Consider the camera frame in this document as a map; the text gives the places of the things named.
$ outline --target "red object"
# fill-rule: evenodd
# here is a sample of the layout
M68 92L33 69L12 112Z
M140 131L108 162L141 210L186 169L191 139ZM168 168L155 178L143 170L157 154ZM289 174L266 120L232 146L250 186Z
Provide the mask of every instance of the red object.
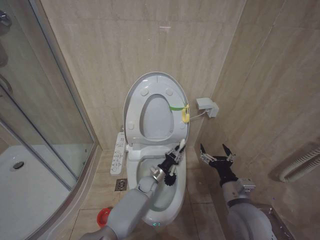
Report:
M110 208L104 208L96 216L96 222L98 223L100 228L103 228L107 224L110 212Z

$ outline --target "white toilet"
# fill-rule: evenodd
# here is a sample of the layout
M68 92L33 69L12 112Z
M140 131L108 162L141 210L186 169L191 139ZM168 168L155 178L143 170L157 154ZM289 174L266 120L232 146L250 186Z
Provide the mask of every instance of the white toilet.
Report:
M189 124L181 111L188 104L179 83L163 72L141 76L131 87L124 104L123 126L127 142L126 170L128 186L133 189L140 178L150 175L150 167L164 160L164 154L186 139ZM174 185L159 184L157 195L143 220L150 226L165 226L178 215L186 189L186 154L175 169Z

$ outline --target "shower enclosure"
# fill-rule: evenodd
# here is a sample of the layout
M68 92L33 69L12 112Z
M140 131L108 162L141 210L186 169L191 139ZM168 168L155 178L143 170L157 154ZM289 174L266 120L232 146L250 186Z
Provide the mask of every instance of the shower enclosure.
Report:
M97 145L37 4L0 0L1 239L27 239L43 227Z

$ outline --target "gray robot arm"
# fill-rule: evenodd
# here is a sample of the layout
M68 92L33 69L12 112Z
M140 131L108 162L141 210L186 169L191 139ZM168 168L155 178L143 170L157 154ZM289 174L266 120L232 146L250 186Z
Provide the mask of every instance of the gray robot arm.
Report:
M162 164L152 167L151 175L141 178L136 188L124 195L110 212L107 226L86 233L80 240L121 240L127 237L149 210L158 183L165 178L171 180L170 169L179 163L185 144L186 141L183 139L178 146L167 152Z
M210 156L200 145L200 158L218 171L220 186L228 207L228 224L236 240L277 240L267 216L250 200L256 187L250 178L237 178L231 170L236 157L223 145L226 156Z

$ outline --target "shower drain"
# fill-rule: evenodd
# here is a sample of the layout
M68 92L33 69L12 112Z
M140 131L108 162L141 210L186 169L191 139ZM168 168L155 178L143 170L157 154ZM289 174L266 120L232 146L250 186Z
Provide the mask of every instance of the shower drain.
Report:
M25 162L24 162L24 161L19 161L19 162L15 163L15 164L12 166L12 168L13 168L14 170L18 170L18 169L22 168L24 165L25 165Z
M114 191L125 191L125 190L127 190L127 179L126 178L117 179L115 183Z

